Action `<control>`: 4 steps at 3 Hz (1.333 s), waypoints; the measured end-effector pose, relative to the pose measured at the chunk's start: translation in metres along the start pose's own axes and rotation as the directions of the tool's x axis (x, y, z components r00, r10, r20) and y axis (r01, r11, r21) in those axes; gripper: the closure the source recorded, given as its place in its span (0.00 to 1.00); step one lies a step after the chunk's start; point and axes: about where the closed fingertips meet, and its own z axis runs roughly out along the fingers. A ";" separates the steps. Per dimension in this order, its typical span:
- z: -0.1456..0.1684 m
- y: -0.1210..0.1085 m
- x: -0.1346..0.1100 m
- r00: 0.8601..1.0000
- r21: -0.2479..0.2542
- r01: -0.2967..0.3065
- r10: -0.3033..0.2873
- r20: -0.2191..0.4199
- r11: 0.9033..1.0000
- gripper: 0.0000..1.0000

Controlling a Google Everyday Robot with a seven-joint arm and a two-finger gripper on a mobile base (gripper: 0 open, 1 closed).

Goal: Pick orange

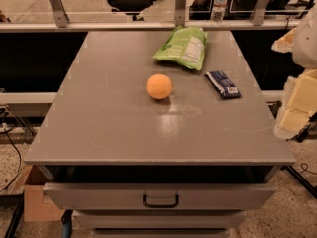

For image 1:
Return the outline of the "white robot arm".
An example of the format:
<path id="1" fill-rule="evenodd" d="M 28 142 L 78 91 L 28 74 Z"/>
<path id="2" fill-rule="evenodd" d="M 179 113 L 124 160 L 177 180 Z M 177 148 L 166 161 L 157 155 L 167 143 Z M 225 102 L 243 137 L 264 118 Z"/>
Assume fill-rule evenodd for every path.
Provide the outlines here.
<path id="1" fill-rule="evenodd" d="M 280 53 L 292 53 L 293 62 L 304 68 L 297 78 L 287 79 L 273 129 L 277 138 L 291 139 L 317 112 L 317 5 L 271 48 Z"/>

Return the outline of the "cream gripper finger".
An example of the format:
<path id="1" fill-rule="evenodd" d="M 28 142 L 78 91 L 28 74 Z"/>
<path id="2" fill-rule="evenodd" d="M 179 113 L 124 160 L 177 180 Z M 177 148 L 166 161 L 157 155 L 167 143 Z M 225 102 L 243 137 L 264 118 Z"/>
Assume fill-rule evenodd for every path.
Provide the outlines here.
<path id="1" fill-rule="evenodd" d="M 293 50 L 293 39 L 295 31 L 295 28 L 288 31 L 285 35 L 280 37 L 272 44 L 271 49 L 279 53 L 291 53 Z"/>
<path id="2" fill-rule="evenodd" d="M 317 69 L 305 69 L 297 78 L 290 76 L 281 103 L 273 132 L 279 139 L 291 139 L 317 112 Z"/>

